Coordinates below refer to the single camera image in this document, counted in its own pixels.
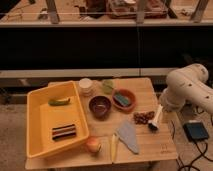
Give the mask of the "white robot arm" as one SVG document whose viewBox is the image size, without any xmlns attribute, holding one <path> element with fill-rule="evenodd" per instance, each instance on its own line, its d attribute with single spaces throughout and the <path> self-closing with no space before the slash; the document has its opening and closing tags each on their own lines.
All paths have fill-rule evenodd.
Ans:
<svg viewBox="0 0 213 171">
<path fill-rule="evenodd" d="M 206 85 L 208 77 L 208 70 L 198 63 L 171 71 L 160 104 L 168 112 L 180 111 L 189 101 L 213 115 L 213 88 Z"/>
</svg>

